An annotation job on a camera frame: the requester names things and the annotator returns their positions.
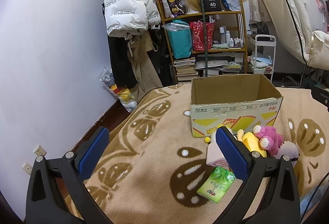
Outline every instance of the black box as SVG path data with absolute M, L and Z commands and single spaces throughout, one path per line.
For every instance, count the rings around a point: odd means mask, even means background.
M 203 0 L 205 12 L 221 12 L 220 0 Z

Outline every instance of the electrical outlet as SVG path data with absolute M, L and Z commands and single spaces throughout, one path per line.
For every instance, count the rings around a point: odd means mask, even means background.
M 39 156 L 39 155 L 45 156 L 47 154 L 47 152 L 40 145 L 38 145 L 38 147 L 34 150 L 34 153 L 37 156 Z
M 25 162 L 25 164 L 24 164 L 24 166 L 22 168 L 23 168 L 23 170 L 27 174 L 31 175 L 31 173 L 32 173 L 32 166 L 29 163 Z

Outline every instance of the open cardboard box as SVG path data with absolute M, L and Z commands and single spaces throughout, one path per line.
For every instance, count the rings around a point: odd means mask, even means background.
M 210 136 L 219 125 L 253 131 L 255 125 L 272 126 L 281 93 L 264 75 L 222 75 L 192 80 L 193 137 Z

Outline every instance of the white bottle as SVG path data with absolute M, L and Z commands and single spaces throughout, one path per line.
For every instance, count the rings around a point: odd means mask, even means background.
M 226 37 L 225 37 L 225 30 L 223 27 L 220 27 L 219 28 L 219 33 L 220 33 L 220 42 L 223 44 L 223 43 L 226 43 Z
M 230 31 L 229 30 L 226 31 L 226 35 L 225 36 L 226 36 L 226 43 L 228 45 L 230 45 L 231 35 L 230 35 Z

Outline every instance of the green tissue pack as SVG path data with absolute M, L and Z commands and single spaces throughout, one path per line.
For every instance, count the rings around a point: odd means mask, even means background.
M 231 186 L 235 176 L 232 172 L 217 166 L 206 182 L 197 190 L 198 195 L 218 203 Z

